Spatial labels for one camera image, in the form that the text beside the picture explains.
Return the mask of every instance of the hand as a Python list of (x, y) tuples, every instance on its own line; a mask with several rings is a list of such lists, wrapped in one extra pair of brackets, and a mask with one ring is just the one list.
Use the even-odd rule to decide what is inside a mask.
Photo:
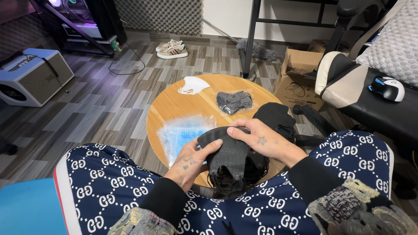
[[(237, 119), (230, 126), (232, 127), (228, 128), (227, 132), (232, 138), (244, 141), (257, 153), (275, 158), (290, 168), (307, 156), (302, 149), (256, 118)], [(251, 134), (234, 127), (245, 127), (251, 131)]]
[(222, 145), (222, 139), (218, 139), (208, 144), (205, 148), (197, 148), (197, 138), (185, 144), (178, 154), (173, 166), (164, 175), (178, 184), (184, 192), (187, 192), (193, 185), (196, 177), (207, 171), (206, 157), (216, 152)]

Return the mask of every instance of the floor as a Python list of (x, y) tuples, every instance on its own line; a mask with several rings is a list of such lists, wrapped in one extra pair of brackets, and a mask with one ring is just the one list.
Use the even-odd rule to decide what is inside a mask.
[[(56, 163), (68, 149), (91, 142), (123, 150), (136, 164), (165, 174), (167, 168), (154, 154), (145, 128), (148, 110), (156, 96), (185, 76), (209, 73), (240, 76), (238, 51), (225, 37), (129, 30), (127, 35), (129, 45), (145, 63), (142, 72), (113, 75), (107, 69), (112, 62), (109, 58), (65, 54), (75, 73), (65, 86), (69, 93), (62, 89), (42, 108), (0, 105), (0, 137), (19, 147), (17, 155), (0, 155), (0, 189), (16, 182), (51, 177)], [(172, 60), (158, 58), (155, 47), (170, 38), (183, 40), (189, 56)], [(287, 47), (276, 42), (268, 42), (266, 46), (277, 50), (282, 57)], [(303, 45), (290, 46), (298, 49)], [(136, 55), (127, 46), (123, 49), (115, 57), (112, 70), (126, 74), (142, 69), (143, 64)], [(250, 74), (255, 74), (254, 82), (272, 91), (281, 61), (253, 58)], [(338, 130), (355, 124), (326, 105), (321, 113)], [(293, 116), (297, 132), (321, 135), (304, 116)], [(408, 162), (400, 158), (395, 162), (395, 169), (418, 179), (418, 173)], [(400, 200), (392, 195), (395, 204), (418, 223), (418, 199)]]

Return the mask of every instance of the white computer mouse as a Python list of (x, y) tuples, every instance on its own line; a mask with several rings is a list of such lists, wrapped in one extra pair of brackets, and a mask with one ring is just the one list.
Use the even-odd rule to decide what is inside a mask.
[(396, 102), (402, 101), (405, 95), (405, 88), (402, 83), (392, 77), (376, 76), (369, 86), (369, 90)]

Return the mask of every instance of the blue face mask package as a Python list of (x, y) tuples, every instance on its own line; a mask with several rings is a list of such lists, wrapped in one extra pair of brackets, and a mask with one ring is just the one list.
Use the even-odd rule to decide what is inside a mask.
[(171, 167), (185, 144), (203, 133), (216, 128), (214, 116), (195, 115), (178, 117), (164, 122), (164, 127), (157, 130), (168, 166)]

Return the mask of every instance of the star tattoo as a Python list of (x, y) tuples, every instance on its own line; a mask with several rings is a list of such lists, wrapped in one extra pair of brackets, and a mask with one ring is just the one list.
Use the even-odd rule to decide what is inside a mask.
[(267, 140), (264, 139), (264, 136), (263, 137), (258, 137), (258, 142), (257, 143), (260, 143), (261, 145), (264, 146), (265, 142), (267, 142)]

